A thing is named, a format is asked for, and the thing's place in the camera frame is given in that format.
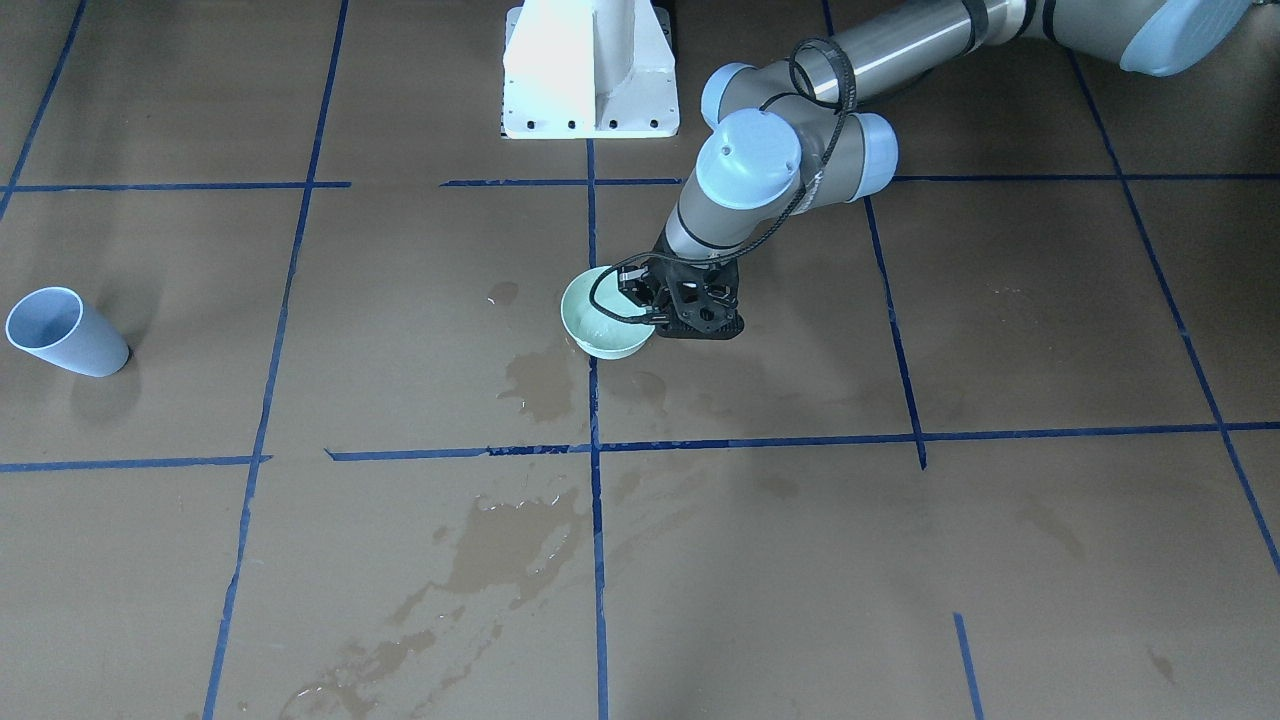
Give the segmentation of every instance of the blue tape line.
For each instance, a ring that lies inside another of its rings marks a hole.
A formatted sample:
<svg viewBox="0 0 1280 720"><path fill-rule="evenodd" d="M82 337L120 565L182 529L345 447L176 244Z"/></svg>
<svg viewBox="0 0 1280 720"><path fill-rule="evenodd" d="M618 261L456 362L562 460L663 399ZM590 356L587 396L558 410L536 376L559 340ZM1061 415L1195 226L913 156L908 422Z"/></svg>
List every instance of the blue tape line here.
<svg viewBox="0 0 1280 720"><path fill-rule="evenodd" d="M329 55L329 74L325 78L324 96L320 100L320 117L316 120L315 141L311 143L311 163L307 168L307 184L302 190L302 206L298 209L298 224L293 233L293 252L289 256L289 269L284 278L284 292L280 299L280 315L275 324L275 343L271 347L271 364L266 374L266 387L262 391L262 416L257 424L257 434L253 438L253 461L248 466L248 478L244 482L244 505L241 507L239 538L236 546L236 570L230 583L227 585L227 597L223 600L223 616L218 624L218 644L214 650L214 662L209 671L209 689L205 693L204 720L214 720L214 706L218 701L218 688L223 675L223 662L227 657L227 641L230 635L232 615L236 611L236 593L239 589L241 569L244 564L244 546L248 542L250 505L257 492L257 473L261 462L259 457L266 445L266 428L271 419L271 401L275 395L275 379L280 370L280 354L284 348L284 331L289 319L289 296L293 292L293 277L298 269L298 255L302 251L302 237L306 233L307 214L311 210L311 192L316 179L316 167L320 163L320 149L324 145L325 120L329 114L329 100L333 97L333 83L338 74L338 55L342 51L342 36L347 24L347 4L342 0L338 10L338 28L333 37L333 51Z"/></svg>
<svg viewBox="0 0 1280 720"><path fill-rule="evenodd" d="M964 660L964 674L969 682L969 702L973 703L974 720L986 720L982 711L982 694L978 692L978 674L973 669L973 653L969 652L969 633L964 628L964 616L951 614L956 624L956 639L960 642L960 657Z"/></svg>
<svg viewBox="0 0 1280 720"><path fill-rule="evenodd" d="M1084 94L1084 100L1089 105L1089 113L1093 114L1093 122L1098 126L1098 133L1102 136L1102 143L1106 146L1107 155L1111 156L1111 164L1115 167L1116 177L1120 178L1120 187L1124 188L1125 201L1128 201L1129 211L1133 214L1134 224L1138 227L1138 236L1142 238L1142 245L1147 251L1147 259L1151 260L1151 268L1156 273L1156 281L1160 283L1160 291L1165 296L1165 304L1169 305L1169 311L1174 316L1178 332L1183 337L1183 346L1187 348L1187 356L1190 359L1192 368L1196 370L1196 379L1199 382L1201 389L1204 392L1204 401L1208 404L1210 413L1213 415L1213 423L1222 436L1222 445L1226 447L1226 455L1231 460L1231 466L1235 468L1235 475L1240 482L1240 489L1244 492L1244 497L1249 503L1249 510L1253 512L1253 520L1257 523L1258 532L1262 534L1262 542L1266 544L1267 553L1271 556L1271 565L1275 568L1276 574L1280 574L1280 550L1276 548L1275 539L1271 537L1271 530L1267 528L1266 518L1262 515L1262 507L1258 505L1257 496L1253 493L1253 486L1249 483L1248 474L1244 471L1244 465L1240 462L1240 459L1235 452L1235 445L1231 442L1231 433L1228 429L1226 423L1222 420L1222 413L1217 406L1217 400L1213 398L1213 391L1210 389L1208 377L1204 374L1204 368L1201 365L1199 355L1196 352L1194 343L1192 343L1192 336L1187 329L1187 323L1183 320L1183 314L1178 310L1178 302L1174 300L1174 292L1169 286L1169 279L1165 277L1165 270L1160 264L1160 258L1156 255L1156 246L1151 242L1151 234L1147 232L1147 224L1143 222L1142 211L1138 209L1138 201L1134 200L1133 190L1129 187L1129 181L1125 179L1124 169L1120 165L1120 158L1116 154L1115 145L1112 145L1111 136L1107 133L1106 124L1102 122L1102 113L1098 110L1098 104L1093 99L1093 92L1089 91L1089 83L1084 78L1084 70L1080 68L1080 61L1076 59L1075 53L1068 50L1066 55L1071 61L1071 69L1075 72L1075 79L1080 86L1080 92Z"/></svg>
<svg viewBox="0 0 1280 720"><path fill-rule="evenodd" d="M911 389L911 372L906 366L906 350L902 347L902 333L897 325L897 310L893 309L893 291L888 284L888 269L884 266L884 250L879 241L879 228L876 224L876 208L870 197L863 197L863 206L867 209L867 225L872 231L872 247L876 250L876 265L881 272L881 282L884 283L884 305L888 306L888 327L893 333L893 352L897 354L897 372L902 377L902 395L906 397L906 411L911 416L911 433L915 434L915 454L920 460L920 469L928 466L928 454L924 448L924 434L920 430L920 414L915 406L915 391Z"/></svg>
<svg viewBox="0 0 1280 720"><path fill-rule="evenodd" d="M1280 421L1235 423L1230 430L1280 430ZM732 450L746 447L820 447L841 445L892 445L924 442L969 442L991 439L1052 439L1075 437L1124 437L1160 436L1176 433L1217 433L1213 423L1193 423L1180 425L1132 425L1098 428L1030 428L1014 430L959 430L888 433L867 436L810 436L773 438L719 438L719 439L669 439L640 442L602 442L600 452L654 452L664 450ZM334 452L325 450L335 462L361 462L381 460L434 460L442 457L502 457L509 455L564 455L590 452L591 445L525 445L511 447L457 447L436 450L381 450L369 452Z"/></svg>
<svg viewBox="0 0 1280 720"><path fill-rule="evenodd" d="M831 20L831 3L822 0L822 19L827 23L827 36L836 35L836 23Z"/></svg>
<svg viewBox="0 0 1280 720"><path fill-rule="evenodd" d="M456 447L440 450L381 450L372 452L334 452L325 448L334 462L366 462L381 460L435 460L440 457L508 457L513 455L570 455L590 452L590 445L524 445L511 447Z"/></svg>
<svg viewBox="0 0 1280 720"><path fill-rule="evenodd" d="M586 141L586 266L595 266L595 141Z"/></svg>
<svg viewBox="0 0 1280 720"><path fill-rule="evenodd" d="M1033 439L1066 437L1119 437L1119 436L1158 436L1172 433L1216 433L1217 425L1211 423L1187 425L1135 425L1128 428L1044 428L1028 430L972 430L954 433L924 433L928 442L955 442L974 439Z"/></svg>
<svg viewBox="0 0 1280 720"><path fill-rule="evenodd" d="M607 442L600 452L650 452L662 450L730 450L742 447L819 447L827 445L890 445L915 442L914 434L828 436L748 439L671 439L653 442Z"/></svg>
<svg viewBox="0 0 1280 720"><path fill-rule="evenodd" d="M684 184L684 178L596 178L595 184Z"/></svg>
<svg viewBox="0 0 1280 720"><path fill-rule="evenodd" d="M586 141L586 256L595 266L595 141ZM591 547L595 555L595 700L598 720L609 720L609 648L604 624L604 500L600 491L600 368L588 364L588 416L591 427Z"/></svg>
<svg viewBox="0 0 1280 720"><path fill-rule="evenodd" d="M76 17L72 18L72 27L67 31L67 41L63 44L63 51L58 55L58 64L54 65L54 74L49 77L49 85L45 86L45 95L40 99L40 106L36 109L36 117L31 120L31 128L27 129L27 138L22 142L22 151L18 154L18 161L14 163L13 173L9 176L9 184L5 187L4 195L0 196L0 220L4 219L4 214L9 209L9 199L13 197L13 190L18 186L18 178L22 176L22 169L27 165L27 158L31 155L31 146L36 141L36 133L40 131L40 123L45 119L45 111L49 110L49 102L54 97L54 88L58 87L58 79L63 77L63 69L67 67L67 58L72 54L72 46L76 44L76 36L79 33L79 23L84 18L86 5L88 5L88 0L81 0L79 5L76 6Z"/></svg>
<svg viewBox="0 0 1280 720"><path fill-rule="evenodd" d="M590 363L591 414L591 529L595 550L595 678L599 720L609 720L609 650L604 625L604 511L600 492L600 382L595 357Z"/></svg>
<svg viewBox="0 0 1280 720"><path fill-rule="evenodd" d="M1107 174L895 176L893 182L1115 182Z"/></svg>
<svg viewBox="0 0 1280 720"><path fill-rule="evenodd" d="M134 183L134 184L19 184L14 192L72 192L72 191L101 191L101 192L133 192L133 191L184 191L184 190L305 190L307 186L315 188L347 188L349 181L324 181L307 183L300 182L177 182L177 183Z"/></svg>
<svg viewBox="0 0 1280 720"><path fill-rule="evenodd" d="M1226 429L1238 430L1280 430L1280 423L1228 423Z"/></svg>
<svg viewBox="0 0 1280 720"><path fill-rule="evenodd" d="M1133 181L1280 181L1280 173L1134 173Z"/></svg>
<svg viewBox="0 0 1280 720"><path fill-rule="evenodd" d="M456 179L442 182L440 187L545 187L584 186L585 179Z"/></svg>
<svg viewBox="0 0 1280 720"><path fill-rule="evenodd" d="M271 456L264 456L262 462ZM63 470L136 470L142 468L196 468L200 465L248 465L250 455L221 457L145 457L138 460L67 460L58 462L3 462L0 473L54 473Z"/></svg>
<svg viewBox="0 0 1280 720"><path fill-rule="evenodd" d="M440 187L582 187L595 184L682 184L681 178L563 178L563 179L453 179Z"/></svg>

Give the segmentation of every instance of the blue joint cap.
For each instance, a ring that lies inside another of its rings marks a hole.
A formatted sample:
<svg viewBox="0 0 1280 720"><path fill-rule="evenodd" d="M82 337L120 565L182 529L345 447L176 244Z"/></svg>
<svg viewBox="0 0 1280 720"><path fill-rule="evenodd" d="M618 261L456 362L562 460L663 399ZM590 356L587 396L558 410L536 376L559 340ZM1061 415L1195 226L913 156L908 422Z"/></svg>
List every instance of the blue joint cap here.
<svg viewBox="0 0 1280 720"><path fill-rule="evenodd" d="M873 113L855 113L863 128L863 178L846 202L884 190L897 172L897 135L888 120Z"/></svg>
<svg viewBox="0 0 1280 720"><path fill-rule="evenodd" d="M745 69L754 70L755 67L746 63L730 63L707 78L707 85L703 86L703 119L707 120L707 127L716 129L719 126L719 104L724 99L724 91L733 81L733 76Z"/></svg>
<svg viewBox="0 0 1280 720"><path fill-rule="evenodd" d="M773 202L800 172L800 138L781 117L744 108L721 120L698 152L698 184L730 210Z"/></svg>
<svg viewBox="0 0 1280 720"><path fill-rule="evenodd" d="M1199 63L1235 28L1249 0L1169 0L1125 47L1120 67L1167 77Z"/></svg>

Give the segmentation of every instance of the black cable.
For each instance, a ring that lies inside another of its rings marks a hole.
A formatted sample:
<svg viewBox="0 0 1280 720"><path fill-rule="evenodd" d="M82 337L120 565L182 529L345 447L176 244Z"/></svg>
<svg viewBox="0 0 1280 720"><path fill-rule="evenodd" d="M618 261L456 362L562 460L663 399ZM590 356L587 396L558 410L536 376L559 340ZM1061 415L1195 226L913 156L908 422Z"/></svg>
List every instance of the black cable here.
<svg viewBox="0 0 1280 720"><path fill-rule="evenodd" d="M800 63L796 59L799 54L804 50L817 50L818 53L820 53L822 56L827 60L827 63L831 64L832 70L836 72L837 100L835 102L818 100L817 91L813 87L813 82L810 81L809 74L804 72L804 68L800 67ZM765 109L768 105L773 104L774 101L782 97L790 95L797 95L813 102L814 105L835 110L836 127L831 132L831 140L827 141L827 147L823 150L822 158L818 163L818 169L814 172L813 176L814 178L818 178L822 176L823 170L827 169L827 163L831 161L831 156L836 151L836 143L840 142L840 135L845 129L845 120L849 118L849 115L854 113L854 109L858 106L858 87L856 87L856 79L854 77L854 67L852 63L849 60L849 55L846 55L845 51L838 45L824 37L810 37L797 42L795 47L791 50L791 55L787 58L787 64L790 68L791 85L795 87L795 92L783 92L776 95L765 100L764 105L762 105L760 109L762 110ZM806 87L801 87L800 85L801 77L805 81ZM776 233L778 228L782 227L782 223L787 222L787 218L791 217L791 213L794 213L795 209L804 200L806 192L808 188L805 187L805 184L800 183L800 187L796 188L795 196L791 197L791 201L787 204L787 206L782 210L782 213L777 217L777 219L773 220L773 224L769 225L769 229L764 231L764 233L760 234L760 237L755 238L749 245L739 250L735 250L733 252L730 252L727 255L719 255L716 258L709 258L707 260L691 260L689 258L681 258L678 255L672 255L669 252L658 252L650 250L646 252L637 252L631 258L627 258L626 260L614 263L613 265L607 268L603 273L600 273L600 275L595 278L595 282L591 283L591 290L588 293L588 301L590 301L591 306L595 307L595 310L620 323L626 323L630 325L650 324L650 322L654 319L654 315L637 315L637 316L620 315L602 306L595 300L595 292L596 290L599 290L600 283L604 282L604 278L617 273L625 265L631 265L632 263L639 263L641 260L648 260L650 258L662 259L671 263L678 263L694 268L718 265L736 260L749 252L755 251L758 247L764 245L771 237L773 237L773 233Z"/></svg>

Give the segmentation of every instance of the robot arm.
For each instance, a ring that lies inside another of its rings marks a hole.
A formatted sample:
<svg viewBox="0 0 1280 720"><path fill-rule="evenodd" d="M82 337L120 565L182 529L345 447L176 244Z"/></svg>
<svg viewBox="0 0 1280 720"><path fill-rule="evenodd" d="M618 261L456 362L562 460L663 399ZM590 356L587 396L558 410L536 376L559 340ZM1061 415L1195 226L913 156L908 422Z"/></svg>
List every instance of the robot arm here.
<svg viewBox="0 0 1280 720"><path fill-rule="evenodd" d="M712 136L698 154L654 249L598 278L595 310L655 325L662 337L728 340L742 332L737 260L791 215L883 190L897 138L879 115L856 113L932 68L1023 35L1152 76L1204 58L1251 0L908 0L831 38L809 38L764 68L724 65L703 90ZM753 232L773 222L759 236ZM600 306L616 277L643 315Z"/></svg>

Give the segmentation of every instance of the floor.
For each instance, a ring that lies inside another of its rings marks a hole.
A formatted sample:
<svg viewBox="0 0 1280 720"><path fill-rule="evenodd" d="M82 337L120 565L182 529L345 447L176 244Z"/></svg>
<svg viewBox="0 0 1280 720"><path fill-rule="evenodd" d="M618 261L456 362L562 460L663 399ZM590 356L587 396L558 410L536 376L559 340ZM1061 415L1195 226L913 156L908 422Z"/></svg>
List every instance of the floor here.
<svg viewBox="0 0 1280 720"><path fill-rule="evenodd" d="M0 5L0 304L134 351L0 348L0 715L1276 716L1280 8L938 69L740 338L593 361L703 79L893 3L681 3L680 135L595 142L499 137L513 4Z"/></svg>

